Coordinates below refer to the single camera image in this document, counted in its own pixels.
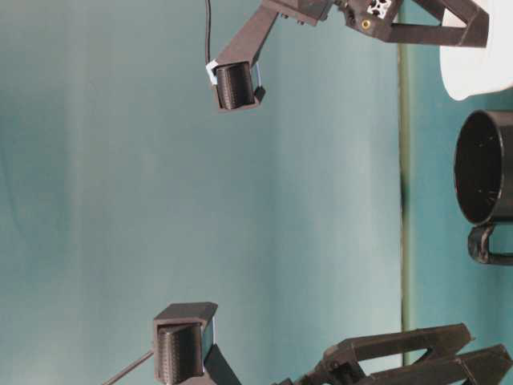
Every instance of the white bowl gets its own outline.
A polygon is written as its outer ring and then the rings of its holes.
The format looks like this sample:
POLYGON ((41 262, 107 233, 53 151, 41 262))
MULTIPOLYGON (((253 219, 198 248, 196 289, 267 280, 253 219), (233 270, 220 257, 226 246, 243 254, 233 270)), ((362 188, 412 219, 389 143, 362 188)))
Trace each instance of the white bowl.
MULTIPOLYGON (((490 15, 487 47, 440 47, 443 84, 455 100, 513 87, 513 0, 474 1, 490 15)), ((442 24, 464 26, 448 10, 442 24)))

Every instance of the table surface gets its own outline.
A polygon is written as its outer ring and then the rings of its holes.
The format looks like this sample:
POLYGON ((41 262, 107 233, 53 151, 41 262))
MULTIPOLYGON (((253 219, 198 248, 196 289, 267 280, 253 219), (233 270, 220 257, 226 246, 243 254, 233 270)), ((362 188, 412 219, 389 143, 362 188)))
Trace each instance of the table surface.
MULTIPOLYGON (((434 19, 409 2, 402 21, 434 19)), ((513 269, 471 260, 471 225, 459 210, 453 180, 454 149, 465 119, 479 109, 513 110, 513 91, 456 102, 443 86, 437 47, 402 46, 400 58, 404 326, 465 322, 476 338, 469 349, 504 343, 513 353, 508 299, 513 269)), ((497 229, 492 248, 512 250, 513 228, 497 229)))

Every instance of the blue-green wall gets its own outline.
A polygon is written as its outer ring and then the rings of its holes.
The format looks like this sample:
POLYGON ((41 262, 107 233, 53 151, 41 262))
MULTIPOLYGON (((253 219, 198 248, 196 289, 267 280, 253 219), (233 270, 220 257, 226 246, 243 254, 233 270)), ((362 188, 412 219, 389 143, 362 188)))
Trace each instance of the blue-green wall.
MULTIPOLYGON (((257 3, 213 2, 212 53, 257 3)), ((169 302, 220 303, 247 384, 399 330, 395 48, 279 21, 219 115, 203 38, 202 1, 0 4, 0 383, 101 383, 169 302)))
MULTIPOLYGON (((220 303, 241 379, 270 381, 272 106, 216 113, 204 3, 177 4, 0 4, 2 384, 101 383, 192 300, 220 303)), ((253 10, 215 1, 212 49, 253 10)))
POLYGON ((397 47, 344 24, 276 31, 278 378, 401 329, 397 47))

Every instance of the mug handle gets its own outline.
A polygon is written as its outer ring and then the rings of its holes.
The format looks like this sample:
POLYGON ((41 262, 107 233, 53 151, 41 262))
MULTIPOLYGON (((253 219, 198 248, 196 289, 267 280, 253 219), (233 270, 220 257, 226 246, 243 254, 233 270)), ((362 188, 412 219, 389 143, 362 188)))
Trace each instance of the mug handle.
POLYGON ((476 226, 468 236, 468 252, 475 261, 486 265, 513 265, 513 253, 490 252, 489 240, 495 225, 476 226))

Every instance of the black mug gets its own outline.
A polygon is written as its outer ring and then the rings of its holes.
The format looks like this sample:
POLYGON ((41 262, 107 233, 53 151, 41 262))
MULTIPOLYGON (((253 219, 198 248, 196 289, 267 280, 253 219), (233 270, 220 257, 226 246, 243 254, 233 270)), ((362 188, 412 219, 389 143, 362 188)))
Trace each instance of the black mug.
POLYGON ((513 111, 476 111, 459 134, 454 158, 459 207, 475 227, 468 251, 477 262, 513 265, 513 254, 492 253, 499 223, 513 222, 513 111))

